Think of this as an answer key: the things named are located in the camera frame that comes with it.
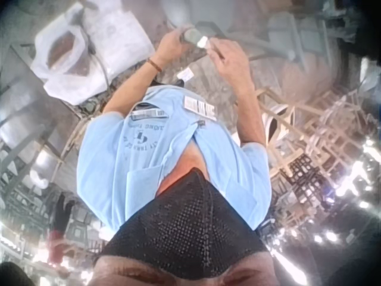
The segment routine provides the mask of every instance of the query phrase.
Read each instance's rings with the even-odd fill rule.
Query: man's hand
[[[235,91],[251,86],[250,65],[248,57],[237,42],[229,40],[210,39],[210,56],[219,74],[233,87]]]
[[[189,44],[181,43],[180,41],[182,32],[183,29],[176,29],[167,33],[162,38],[155,55],[151,57],[151,60],[162,69],[173,60],[180,58],[189,49]]]

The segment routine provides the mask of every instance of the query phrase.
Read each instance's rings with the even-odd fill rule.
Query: man's arm
[[[218,49],[223,59],[213,50]],[[266,135],[262,122],[255,86],[251,79],[247,56],[236,42],[211,39],[208,54],[219,74],[230,83],[238,100],[237,131],[241,145],[256,142],[266,146]]]
[[[167,64],[179,58],[189,48],[189,45],[180,43],[181,33],[181,29],[174,30],[161,40],[157,52],[151,57],[151,61],[159,68],[164,69]],[[117,111],[127,116],[132,107],[143,99],[157,73],[158,70],[152,64],[145,63],[115,91],[103,113]]]

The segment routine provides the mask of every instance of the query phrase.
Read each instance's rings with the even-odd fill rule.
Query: man
[[[149,88],[187,50],[181,33],[164,36],[86,131],[78,193],[117,231],[90,284],[277,285],[254,232],[271,188],[248,59],[236,42],[211,40],[208,55],[237,97],[240,148],[199,95]]]
[[[60,265],[65,255],[73,256],[73,250],[64,239],[67,225],[70,220],[71,209],[75,205],[70,200],[64,207],[65,196],[61,194],[54,208],[53,220],[48,237],[49,258],[48,262]]]

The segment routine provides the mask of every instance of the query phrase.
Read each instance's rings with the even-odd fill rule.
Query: wristband
[[[159,73],[161,73],[163,70],[157,65],[155,64],[150,58],[147,59],[147,63],[150,63],[151,66],[153,66],[155,69],[157,69],[157,71]]]

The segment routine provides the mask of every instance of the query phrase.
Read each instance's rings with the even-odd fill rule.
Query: black mesh mask
[[[256,233],[198,169],[136,212],[102,256],[144,262],[188,280],[213,278],[266,251]]]

